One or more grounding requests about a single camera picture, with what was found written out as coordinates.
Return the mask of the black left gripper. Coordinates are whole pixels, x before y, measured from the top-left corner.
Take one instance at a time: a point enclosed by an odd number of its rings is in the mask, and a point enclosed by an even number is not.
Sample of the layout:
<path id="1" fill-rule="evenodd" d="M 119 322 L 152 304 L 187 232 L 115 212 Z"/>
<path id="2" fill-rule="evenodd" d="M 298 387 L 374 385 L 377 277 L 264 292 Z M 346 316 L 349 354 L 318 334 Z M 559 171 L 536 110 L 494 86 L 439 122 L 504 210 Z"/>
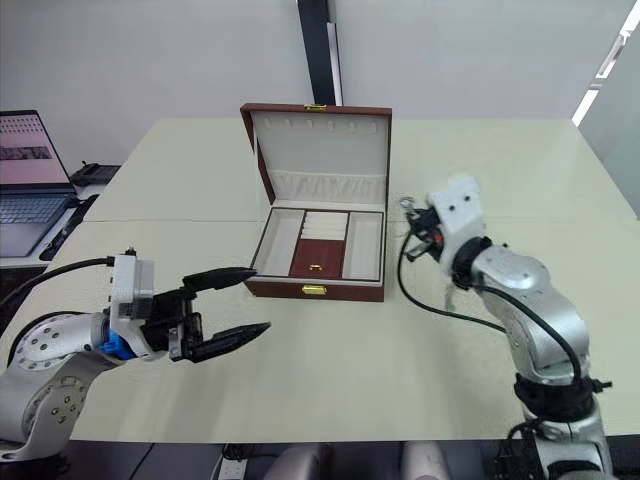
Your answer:
<path id="1" fill-rule="evenodd" d="M 145 341 L 153 352 L 166 352 L 174 362 L 200 363 L 257 339 L 271 327 L 270 322 L 241 325 L 203 341 L 202 318 L 193 310 L 195 292 L 226 289 L 256 274 L 255 269 L 248 267 L 223 267 L 185 276 L 184 287 L 153 297 L 150 316 L 141 326 Z"/>

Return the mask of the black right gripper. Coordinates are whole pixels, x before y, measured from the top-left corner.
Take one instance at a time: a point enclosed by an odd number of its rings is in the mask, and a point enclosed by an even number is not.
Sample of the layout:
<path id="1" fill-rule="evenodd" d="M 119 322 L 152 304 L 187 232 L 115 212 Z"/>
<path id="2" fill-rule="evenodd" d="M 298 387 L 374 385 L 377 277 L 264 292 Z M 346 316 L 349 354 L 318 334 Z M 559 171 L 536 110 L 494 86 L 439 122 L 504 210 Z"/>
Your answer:
<path id="1" fill-rule="evenodd" d="M 440 229 L 441 221 L 434 207 L 415 209 L 413 197 L 401 197 L 399 206 L 409 217 L 411 235 L 419 242 L 405 249 L 405 257 L 414 262 L 422 255 L 428 254 L 434 260 L 439 260 L 444 248 L 444 237 Z"/>

